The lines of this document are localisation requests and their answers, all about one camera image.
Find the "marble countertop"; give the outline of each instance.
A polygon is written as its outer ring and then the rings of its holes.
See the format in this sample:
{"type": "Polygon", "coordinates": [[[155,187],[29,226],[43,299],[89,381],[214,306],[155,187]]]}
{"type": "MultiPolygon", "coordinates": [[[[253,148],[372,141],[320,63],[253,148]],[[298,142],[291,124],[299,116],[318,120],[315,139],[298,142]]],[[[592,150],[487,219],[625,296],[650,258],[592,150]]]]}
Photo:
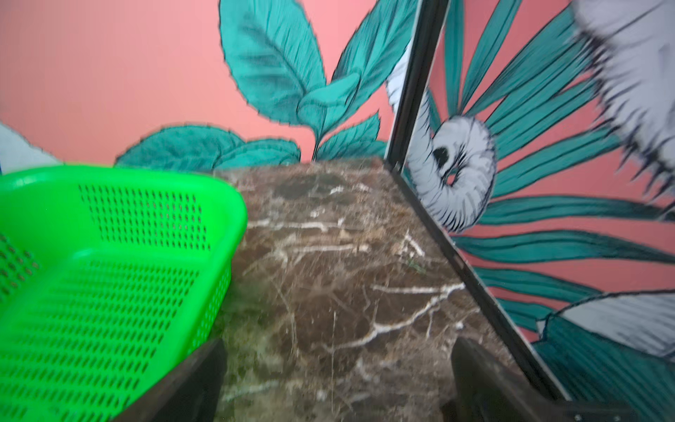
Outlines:
{"type": "Polygon", "coordinates": [[[249,220],[216,421],[442,421],[458,336],[516,368],[380,160],[216,176],[249,220]]]}

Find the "painted palm frond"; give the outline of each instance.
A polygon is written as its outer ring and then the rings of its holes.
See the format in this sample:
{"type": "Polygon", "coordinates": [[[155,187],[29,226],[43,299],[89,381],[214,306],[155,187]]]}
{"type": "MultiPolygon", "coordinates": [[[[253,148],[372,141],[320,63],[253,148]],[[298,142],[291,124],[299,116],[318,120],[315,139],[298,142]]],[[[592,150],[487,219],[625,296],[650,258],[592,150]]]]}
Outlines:
{"type": "MultiPolygon", "coordinates": [[[[451,3],[445,24],[445,100],[450,122],[457,119],[477,122],[475,116],[478,113],[498,103],[484,122],[494,141],[497,160],[527,146],[588,104],[599,92],[598,83],[593,78],[583,78],[593,58],[587,40],[578,36],[572,8],[568,6],[515,55],[484,92],[477,93],[478,85],[501,48],[519,6],[517,0],[500,0],[470,60],[464,85],[460,83],[465,29],[463,0],[451,3]]],[[[428,115],[434,134],[443,131],[443,125],[448,124],[441,125],[436,101],[429,93],[428,115]]],[[[453,146],[450,143],[439,142],[437,136],[433,140],[433,152],[439,171],[444,176],[442,180],[447,180],[452,174],[456,174],[456,177],[460,177],[462,172],[468,174],[467,167],[458,165],[457,158],[449,164],[444,161],[448,153],[442,148],[446,145],[449,145],[446,149],[451,151],[453,146]]],[[[501,199],[517,194],[544,178],[611,153],[621,145],[612,126],[600,123],[519,159],[494,176],[489,201],[477,223],[500,226],[575,216],[627,220],[654,220],[660,216],[665,221],[674,221],[673,215],[663,216],[658,207],[619,199],[572,195],[501,199]]],[[[457,224],[445,226],[455,232],[471,227],[457,224]]],[[[454,240],[460,249],[474,257],[505,264],[576,259],[627,259],[675,264],[675,256],[670,253],[583,230],[526,232],[494,238],[454,236],[454,240]]],[[[476,267],[476,271],[489,287],[564,302],[574,302],[600,293],[573,281],[530,271],[481,267],[476,267]]],[[[508,303],[505,309],[517,325],[532,330],[532,315],[527,316],[527,312],[521,309],[523,304],[516,306],[514,303],[508,303]]],[[[538,308],[537,318],[542,316],[541,312],[538,308]]]]}

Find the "painted leaf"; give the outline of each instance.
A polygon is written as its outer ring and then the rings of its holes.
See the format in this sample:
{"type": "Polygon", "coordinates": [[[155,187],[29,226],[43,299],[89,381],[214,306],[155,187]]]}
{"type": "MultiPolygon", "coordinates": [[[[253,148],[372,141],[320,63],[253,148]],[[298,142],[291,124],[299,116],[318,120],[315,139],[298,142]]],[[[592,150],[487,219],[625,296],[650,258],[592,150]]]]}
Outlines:
{"type": "Polygon", "coordinates": [[[542,70],[559,63],[561,56],[570,47],[574,31],[574,16],[571,6],[568,6],[518,52],[466,114],[476,115],[532,80],[542,70]]]}
{"type": "Polygon", "coordinates": [[[522,303],[513,300],[497,299],[509,318],[518,326],[537,331],[537,321],[544,321],[555,311],[537,303],[522,303]]]}
{"type": "Polygon", "coordinates": [[[220,34],[232,78],[249,104],[300,125],[300,100],[326,85],[317,40],[295,0],[220,2],[220,34]]]}
{"type": "Polygon", "coordinates": [[[298,117],[314,130],[317,139],[323,137],[324,128],[332,127],[347,112],[359,80],[358,74],[348,75],[311,91],[300,100],[298,117]]]}
{"type": "Polygon", "coordinates": [[[445,19],[445,89],[448,114],[460,114],[460,77],[464,56],[464,0],[450,1],[445,19]]]}
{"type": "Polygon", "coordinates": [[[675,263],[675,256],[627,240],[578,230],[550,230],[498,238],[453,237],[455,244],[480,259],[536,263],[568,259],[634,259],[675,263]]]}
{"type": "Polygon", "coordinates": [[[500,50],[509,28],[511,28],[511,23],[513,23],[519,7],[520,0],[499,0],[497,7],[492,12],[468,66],[464,90],[462,91],[462,104],[459,110],[466,107],[476,88],[483,80],[485,73],[500,50]]]}
{"type": "Polygon", "coordinates": [[[624,402],[636,420],[673,415],[675,363],[589,332],[559,315],[533,348],[576,400],[624,402]]]}
{"type": "Polygon", "coordinates": [[[530,186],[537,180],[609,153],[620,146],[606,127],[589,130],[542,148],[497,173],[492,197],[497,198],[530,186]]]}
{"type": "Polygon", "coordinates": [[[334,134],[319,147],[317,160],[369,157],[371,155],[384,157],[387,143],[377,140],[379,124],[379,117],[376,114],[356,126],[334,134]]]}
{"type": "Polygon", "coordinates": [[[530,110],[527,124],[514,122],[500,133],[495,133],[497,158],[503,159],[521,149],[593,98],[595,84],[586,80],[530,110]]]}
{"type": "Polygon", "coordinates": [[[115,165],[178,172],[209,172],[223,154],[244,144],[233,132],[210,126],[164,128],[129,148],[115,165]]]}
{"type": "Polygon", "coordinates": [[[429,92],[429,119],[431,120],[433,133],[438,132],[441,127],[441,116],[438,114],[438,107],[436,107],[436,101],[433,99],[431,91],[429,92]]]}
{"type": "Polygon", "coordinates": [[[224,154],[215,169],[225,170],[258,165],[295,164],[300,162],[300,149],[285,139],[260,139],[246,142],[224,154]]]}
{"type": "Polygon", "coordinates": [[[600,290],[568,282],[550,275],[516,269],[474,267],[476,274],[488,287],[529,294],[563,302],[578,302],[602,294],[600,290]]]}
{"type": "Polygon", "coordinates": [[[600,217],[656,221],[675,221],[675,215],[662,216],[663,209],[621,199],[583,196],[527,196],[488,204],[480,224],[530,223],[550,218],[600,217]]]}
{"type": "Polygon", "coordinates": [[[384,83],[412,37],[417,0],[378,0],[342,51],[332,80],[361,75],[344,122],[384,83]]]}
{"type": "Polygon", "coordinates": [[[583,48],[582,43],[570,45],[557,60],[510,93],[485,122],[490,130],[499,134],[512,125],[534,124],[530,112],[558,94],[588,68],[589,59],[582,54],[583,48]]]}

